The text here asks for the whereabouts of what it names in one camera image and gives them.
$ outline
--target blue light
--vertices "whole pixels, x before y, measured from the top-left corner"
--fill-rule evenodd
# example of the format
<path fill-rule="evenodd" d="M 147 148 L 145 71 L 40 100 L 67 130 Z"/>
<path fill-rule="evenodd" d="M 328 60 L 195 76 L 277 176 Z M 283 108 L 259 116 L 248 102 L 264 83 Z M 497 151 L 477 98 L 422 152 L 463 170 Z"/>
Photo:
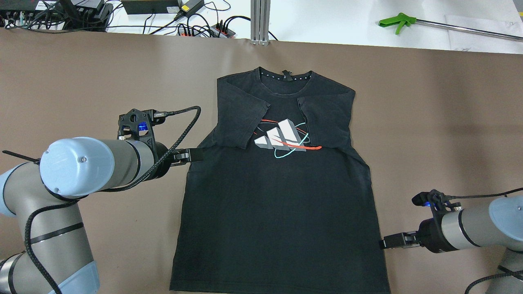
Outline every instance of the blue light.
<path fill-rule="evenodd" d="M 144 121 L 144 122 L 140 122 L 140 124 L 138 125 L 138 130 L 139 131 L 146 131 L 148 128 L 147 128 L 147 123 Z"/>

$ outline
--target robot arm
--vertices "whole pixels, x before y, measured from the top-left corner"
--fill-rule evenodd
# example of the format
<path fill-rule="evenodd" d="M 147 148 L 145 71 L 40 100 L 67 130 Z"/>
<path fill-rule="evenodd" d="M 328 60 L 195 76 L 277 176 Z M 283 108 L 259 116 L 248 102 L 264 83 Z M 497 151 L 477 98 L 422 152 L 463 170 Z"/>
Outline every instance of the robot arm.
<path fill-rule="evenodd" d="M 492 196 L 506 196 L 518 190 Z M 430 207 L 434 217 L 422 221 L 417 231 L 384 237 L 380 247 L 423 246 L 431 252 L 441 253 L 502 245 L 507 250 L 498 266 L 500 276 L 495 277 L 500 279 L 491 283 L 487 294 L 523 292 L 523 196 L 498 198 L 467 209 L 462 209 L 459 202 L 450 203 L 456 198 L 459 197 L 436 190 L 419 193 L 412 199 L 413 204 Z"/>
<path fill-rule="evenodd" d="M 173 147 L 155 142 L 153 125 L 192 109 L 197 110 L 195 119 Z M 96 191 L 124 190 L 159 178 L 172 165 L 201 160 L 200 150 L 175 149 L 199 113 L 199 107 L 169 113 L 133 109 L 120 116 L 119 140 L 62 139 L 36 164 L 21 164 L 1 175 L 0 213 L 17 217 L 26 251 L 0 262 L 0 292 L 96 293 L 96 262 L 77 202 Z"/>

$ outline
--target black strap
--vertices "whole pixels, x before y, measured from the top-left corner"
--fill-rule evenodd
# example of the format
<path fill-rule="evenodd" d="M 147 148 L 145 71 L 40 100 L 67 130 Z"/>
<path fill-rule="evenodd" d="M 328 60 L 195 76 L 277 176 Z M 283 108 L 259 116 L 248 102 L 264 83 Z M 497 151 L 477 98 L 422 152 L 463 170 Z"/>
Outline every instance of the black strap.
<path fill-rule="evenodd" d="M 476 246 L 476 247 L 481 247 L 479 245 L 477 245 L 476 243 L 474 243 L 472 241 L 472 239 L 470 239 L 469 235 L 467 235 L 467 232 L 465 232 L 465 228 L 463 227 L 463 222 L 461 221 L 461 215 L 463 214 L 463 210 L 460 210 L 459 212 L 459 215 L 458 215 L 458 223 L 459 223 L 459 228 L 461 229 L 461 232 L 463 233 L 463 236 L 465 236 L 465 239 L 467 241 L 470 242 L 470 244 Z"/>
<path fill-rule="evenodd" d="M 69 227 L 62 228 L 62 229 L 59 229 L 59 230 L 56 230 L 56 231 L 53 231 L 53 232 L 50 232 L 50 233 L 38 236 L 38 237 L 31 238 L 31 240 L 29 242 L 31 244 L 35 244 L 35 243 L 42 242 L 42 241 L 45 241 L 47 239 L 51 239 L 53 237 L 65 234 L 65 233 L 69 233 L 69 232 L 74 231 L 74 230 L 78 230 L 78 229 L 83 228 L 83 227 L 84 227 L 84 223 L 79 222 L 77 224 L 70 225 Z"/>
<path fill-rule="evenodd" d="M 7 282 L 9 283 L 9 291 L 11 291 L 11 294 L 17 294 L 16 293 L 16 290 L 15 290 L 15 285 L 13 284 L 13 273 L 15 272 L 15 265 L 16 263 L 18 262 L 18 260 L 20 259 L 20 257 L 22 257 L 24 253 L 20 253 L 16 258 L 15 260 L 13 261 L 13 263 L 11 264 L 11 268 L 9 268 L 9 275 L 7 277 Z"/>
<path fill-rule="evenodd" d="M 501 270 L 504 273 L 511 274 L 513 277 L 515 277 L 516 279 L 518 279 L 518 280 L 523 282 L 523 276 L 522 275 L 516 274 L 513 271 L 511 271 L 510 269 L 508 269 L 508 268 L 506 268 L 504 266 L 501 266 L 501 265 L 498 265 L 497 269 Z"/>

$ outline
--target light blue line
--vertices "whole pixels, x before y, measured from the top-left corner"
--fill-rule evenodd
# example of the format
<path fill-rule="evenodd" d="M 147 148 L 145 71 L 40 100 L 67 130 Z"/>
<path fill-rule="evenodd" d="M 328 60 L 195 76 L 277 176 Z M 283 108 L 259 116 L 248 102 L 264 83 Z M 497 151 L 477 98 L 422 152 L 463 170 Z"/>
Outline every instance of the light blue line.
<path fill-rule="evenodd" d="M 305 139 L 307 139 L 307 137 L 309 136 L 309 133 L 305 134 L 305 137 L 303 137 L 303 139 L 301 140 L 301 142 L 298 144 L 298 145 L 301 145 L 303 144 L 303 142 L 305 142 Z M 285 154 L 285 155 L 282 155 L 282 156 L 276 156 L 276 148 L 274 149 L 274 157 L 276 157 L 277 159 L 280 159 L 280 158 L 284 158 L 285 156 L 291 154 L 292 152 L 296 151 L 296 148 L 292 149 L 291 151 L 289 151 L 289 153 Z"/>

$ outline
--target adidas logo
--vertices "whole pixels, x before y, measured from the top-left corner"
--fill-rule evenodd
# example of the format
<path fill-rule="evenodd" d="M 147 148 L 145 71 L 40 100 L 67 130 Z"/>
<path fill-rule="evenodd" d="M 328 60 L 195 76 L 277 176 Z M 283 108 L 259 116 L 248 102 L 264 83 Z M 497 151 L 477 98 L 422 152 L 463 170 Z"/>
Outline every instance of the adidas logo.
<path fill-rule="evenodd" d="M 256 146 L 266 149 L 277 149 L 289 151 L 306 151 L 303 139 L 300 138 L 298 130 L 290 119 L 283 120 L 278 126 L 268 130 L 266 136 L 254 140 Z"/>

